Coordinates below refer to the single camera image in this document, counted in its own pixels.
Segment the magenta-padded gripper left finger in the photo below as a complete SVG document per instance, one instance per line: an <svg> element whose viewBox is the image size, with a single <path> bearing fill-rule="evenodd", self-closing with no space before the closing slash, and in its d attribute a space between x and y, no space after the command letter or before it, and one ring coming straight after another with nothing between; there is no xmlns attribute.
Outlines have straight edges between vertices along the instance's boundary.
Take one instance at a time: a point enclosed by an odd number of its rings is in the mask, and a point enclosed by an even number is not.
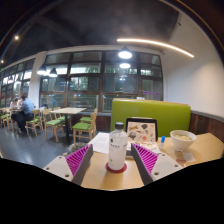
<svg viewBox="0 0 224 224"><path fill-rule="evenodd" d="M89 144L67 156L58 156L44 167L54 175L80 185L93 155L93 145Z"/></svg>

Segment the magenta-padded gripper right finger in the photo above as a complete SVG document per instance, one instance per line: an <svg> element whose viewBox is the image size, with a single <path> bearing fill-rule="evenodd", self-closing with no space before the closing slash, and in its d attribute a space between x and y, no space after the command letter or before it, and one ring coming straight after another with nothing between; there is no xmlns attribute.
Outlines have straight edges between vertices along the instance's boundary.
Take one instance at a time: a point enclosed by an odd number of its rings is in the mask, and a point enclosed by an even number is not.
<svg viewBox="0 0 224 224"><path fill-rule="evenodd" d="M182 166L167 154L157 154L134 143L131 144L131 155L137 164L144 185L182 169Z"/></svg>

